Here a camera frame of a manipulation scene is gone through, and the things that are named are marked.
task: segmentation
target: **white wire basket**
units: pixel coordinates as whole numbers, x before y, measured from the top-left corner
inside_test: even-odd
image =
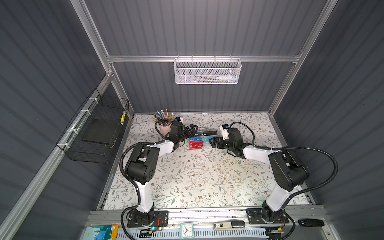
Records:
[[[173,66],[177,84],[237,84],[242,65],[239,58],[193,57],[175,58]]]

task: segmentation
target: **teal clock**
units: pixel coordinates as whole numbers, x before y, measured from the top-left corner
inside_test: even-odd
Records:
[[[182,223],[180,225],[180,231],[181,231],[181,238],[193,238],[194,232],[193,232],[193,223]]]

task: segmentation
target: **floral tablecloth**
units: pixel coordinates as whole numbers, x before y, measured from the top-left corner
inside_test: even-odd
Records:
[[[241,121],[255,132],[255,144],[280,147],[280,142],[267,113],[181,114],[184,124],[200,128],[219,127]],[[242,125],[244,142],[252,135]],[[126,148],[136,142],[159,141],[153,115],[135,115]],[[276,182],[268,164],[244,160],[226,153],[225,149],[204,147],[189,150],[189,143],[175,152],[159,157],[156,173],[150,181],[155,208],[237,207],[261,205]],[[124,209],[135,205],[136,192],[118,170],[114,176],[104,209]],[[289,204],[308,204],[301,194]]]

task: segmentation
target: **pencil holder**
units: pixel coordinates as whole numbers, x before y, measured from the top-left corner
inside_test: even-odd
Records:
[[[160,132],[161,132],[161,134],[163,134],[163,136],[165,136],[167,133],[170,132],[170,125],[165,126],[165,127],[159,126],[159,128],[160,128]]]

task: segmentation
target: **gray wall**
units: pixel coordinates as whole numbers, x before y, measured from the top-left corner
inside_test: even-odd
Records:
[[[313,146],[336,157],[339,173],[313,192],[342,239],[374,239],[384,214],[384,1],[339,1],[275,118],[290,146]],[[325,180],[330,161],[300,152]]]
[[[172,63],[115,63],[135,112],[268,110],[292,63],[243,63],[239,83],[175,83]]]
[[[0,39],[2,222],[105,72],[69,1],[1,1]],[[78,234],[108,167],[64,159],[15,239]]]
[[[325,0],[86,0],[110,55],[298,54]],[[244,63],[236,85],[177,85],[170,63],[116,63],[135,112],[268,110],[290,63]]]

